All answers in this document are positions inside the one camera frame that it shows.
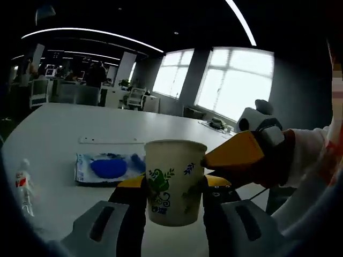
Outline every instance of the computer monitor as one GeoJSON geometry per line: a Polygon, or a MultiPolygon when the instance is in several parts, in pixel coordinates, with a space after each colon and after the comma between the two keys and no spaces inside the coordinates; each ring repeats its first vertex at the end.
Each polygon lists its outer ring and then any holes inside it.
{"type": "Polygon", "coordinates": [[[52,78],[55,76],[55,74],[56,74],[56,69],[47,69],[47,71],[45,72],[45,77],[52,78]]]}

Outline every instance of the ceiling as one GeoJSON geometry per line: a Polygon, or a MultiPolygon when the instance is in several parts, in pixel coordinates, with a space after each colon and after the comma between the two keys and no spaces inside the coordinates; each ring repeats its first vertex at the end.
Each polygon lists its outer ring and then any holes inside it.
{"type": "MultiPolygon", "coordinates": [[[[147,46],[115,36],[83,31],[52,31],[20,39],[42,29],[77,27],[111,32],[144,42],[163,52],[216,46],[251,47],[246,32],[225,0],[116,0],[49,1],[56,15],[36,26],[34,12],[25,13],[20,24],[18,44],[12,56],[24,54],[36,43],[46,49],[90,52],[121,58],[124,51],[137,53],[138,59],[163,55],[147,46]]],[[[304,49],[318,41],[323,26],[318,9],[310,0],[236,0],[256,40],[257,48],[284,55],[304,49]]],[[[99,61],[119,61],[97,57],[99,61]]]]}

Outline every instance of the white paper cup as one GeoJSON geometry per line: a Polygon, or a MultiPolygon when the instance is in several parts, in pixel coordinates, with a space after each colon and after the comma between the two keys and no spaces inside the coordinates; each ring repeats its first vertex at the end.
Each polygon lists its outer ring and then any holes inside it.
{"type": "Polygon", "coordinates": [[[198,219],[200,161],[207,147],[186,140],[159,140],[145,145],[148,182],[148,213],[163,226],[185,226],[198,219]]]}

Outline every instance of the led light strip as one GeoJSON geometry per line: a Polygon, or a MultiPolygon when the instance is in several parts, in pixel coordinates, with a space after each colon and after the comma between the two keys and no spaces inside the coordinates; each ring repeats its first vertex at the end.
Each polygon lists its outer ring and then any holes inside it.
{"type": "Polygon", "coordinates": [[[99,56],[99,57],[104,57],[104,58],[110,58],[110,59],[113,59],[113,60],[118,60],[118,61],[120,61],[120,59],[118,59],[118,58],[109,57],[109,56],[105,56],[105,55],[90,54],[89,52],[72,52],[72,51],[64,51],[64,52],[68,52],[68,53],[71,53],[71,54],[94,55],[94,56],[99,56]]]}
{"type": "Polygon", "coordinates": [[[163,52],[161,49],[158,49],[156,47],[153,47],[149,44],[146,44],[146,43],[143,43],[143,42],[140,42],[138,40],[135,40],[135,39],[131,39],[127,36],[122,36],[122,35],[118,35],[118,34],[114,34],[114,33],[110,33],[110,32],[106,32],[106,31],[99,31],[99,30],[96,30],[96,29],[89,29],[89,28],[49,28],[49,29],[43,29],[41,31],[35,31],[35,32],[32,32],[32,33],[29,33],[25,36],[23,36],[21,39],[24,39],[28,36],[32,36],[32,35],[35,35],[35,34],[39,34],[39,33],[43,33],[43,32],[48,32],[48,31],[88,31],[88,32],[96,32],[96,33],[101,33],[101,34],[106,34],[106,35],[110,35],[110,36],[117,36],[117,37],[120,37],[122,39],[126,39],[126,40],[130,40],[132,42],[135,42],[135,43],[138,43],[138,44],[142,44],[146,47],[150,47],[158,52],[163,52]]]}
{"type": "Polygon", "coordinates": [[[23,56],[24,56],[24,55],[19,55],[19,56],[15,57],[15,58],[12,58],[12,60],[17,59],[17,58],[20,58],[20,57],[23,57],[23,56]]]}
{"type": "Polygon", "coordinates": [[[113,65],[113,66],[118,66],[118,64],[114,64],[114,63],[106,63],[106,64],[113,65]]]}
{"type": "Polygon", "coordinates": [[[245,33],[247,34],[250,43],[252,46],[256,46],[255,39],[253,38],[252,32],[247,24],[247,21],[243,17],[243,14],[241,13],[240,9],[238,9],[237,5],[234,3],[233,0],[225,0],[227,4],[231,7],[231,9],[234,11],[235,15],[237,16],[238,20],[240,21],[242,27],[245,30],[245,33]]]}
{"type": "Polygon", "coordinates": [[[113,44],[113,43],[103,42],[103,41],[95,40],[95,39],[80,39],[80,38],[77,38],[77,37],[55,37],[55,39],[75,39],[75,40],[85,40],[85,41],[97,42],[97,43],[102,43],[102,44],[109,44],[109,45],[111,45],[111,46],[121,47],[121,48],[124,48],[124,49],[128,49],[128,50],[130,50],[130,51],[137,52],[137,53],[139,53],[139,54],[148,56],[147,54],[145,54],[145,53],[143,53],[143,52],[140,52],[140,51],[137,51],[137,50],[134,50],[134,49],[132,49],[132,48],[124,47],[124,46],[121,46],[121,45],[119,45],[119,44],[113,44]]]}

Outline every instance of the cable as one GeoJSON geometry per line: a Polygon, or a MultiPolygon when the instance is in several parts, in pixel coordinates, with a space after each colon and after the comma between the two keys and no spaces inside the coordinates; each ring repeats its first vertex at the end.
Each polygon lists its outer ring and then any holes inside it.
{"type": "Polygon", "coordinates": [[[249,198],[249,200],[251,201],[252,199],[254,199],[255,197],[259,196],[260,194],[262,194],[264,191],[266,191],[268,188],[263,189],[262,191],[258,192],[257,194],[255,194],[253,197],[249,198]]]}

